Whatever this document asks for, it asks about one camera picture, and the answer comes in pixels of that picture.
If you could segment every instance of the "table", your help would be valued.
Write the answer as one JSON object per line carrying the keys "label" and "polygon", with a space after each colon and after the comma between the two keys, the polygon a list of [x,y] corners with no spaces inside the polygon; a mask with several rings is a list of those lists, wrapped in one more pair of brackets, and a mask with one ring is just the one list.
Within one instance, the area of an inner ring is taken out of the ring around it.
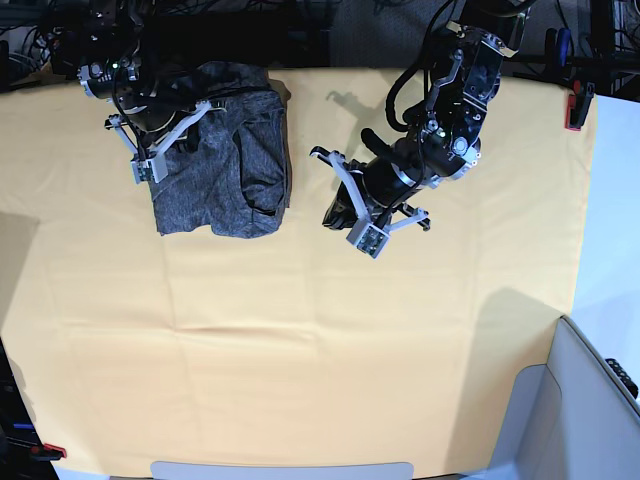
{"label": "table", "polygon": [[[515,375],[544,362],[571,308],[596,116],[569,132],[565,91],[506,79],[482,163],[416,196],[432,231],[400,232],[373,262],[320,226],[337,182],[307,155],[367,160],[364,127],[395,138],[397,75],[273,74],[290,93],[292,207],[250,242],[159,238],[101,129],[109,105],[79,88],[3,99],[1,334],[40,436],[70,452],[60,466],[488,463]],[[411,82],[399,110],[421,93]]]}

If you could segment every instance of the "gray fabric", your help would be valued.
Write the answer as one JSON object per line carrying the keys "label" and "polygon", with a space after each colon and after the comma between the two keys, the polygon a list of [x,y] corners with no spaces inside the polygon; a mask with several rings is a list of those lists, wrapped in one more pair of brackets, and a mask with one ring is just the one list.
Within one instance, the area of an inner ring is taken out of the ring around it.
{"label": "gray fabric", "polygon": [[289,165],[284,107],[264,69],[211,62],[183,83],[180,87],[200,95],[223,92],[225,110],[209,112],[198,122],[197,152],[171,148],[166,154],[169,176],[149,183],[158,231],[190,232],[211,225],[215,234],[240,238],[275,232],[288,205]]}

